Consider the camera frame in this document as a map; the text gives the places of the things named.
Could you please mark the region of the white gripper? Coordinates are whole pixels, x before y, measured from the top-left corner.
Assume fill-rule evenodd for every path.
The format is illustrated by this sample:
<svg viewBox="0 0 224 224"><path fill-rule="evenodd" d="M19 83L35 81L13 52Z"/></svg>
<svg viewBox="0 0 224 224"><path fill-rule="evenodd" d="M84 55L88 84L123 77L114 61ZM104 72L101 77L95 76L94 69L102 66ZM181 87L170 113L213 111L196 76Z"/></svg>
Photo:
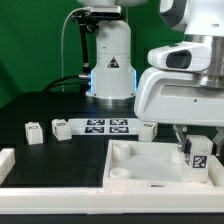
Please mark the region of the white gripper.
<svg viewBox="0 0 224 224"><path fill-rule="evenodd" d="M187 126L217 127L216 155L224 144L224 90L201 87L192 73L162 71L151 67L141 75L134 104L143 122L174 124L178 150L190 153Z"/></svg>

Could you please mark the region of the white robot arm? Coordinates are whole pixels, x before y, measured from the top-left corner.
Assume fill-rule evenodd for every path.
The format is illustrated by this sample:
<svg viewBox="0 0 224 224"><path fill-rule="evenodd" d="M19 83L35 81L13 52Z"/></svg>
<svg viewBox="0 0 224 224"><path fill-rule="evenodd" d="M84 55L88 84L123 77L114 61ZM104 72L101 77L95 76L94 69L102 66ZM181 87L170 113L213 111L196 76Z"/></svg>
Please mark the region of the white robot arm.
<svg viewBox="0 0 224 224"><path fill-rule="evenodd" d="M159 0L159 15L184 39L148 52L134 112L142 121L212 126L224 143L224 0Z"/></svg>

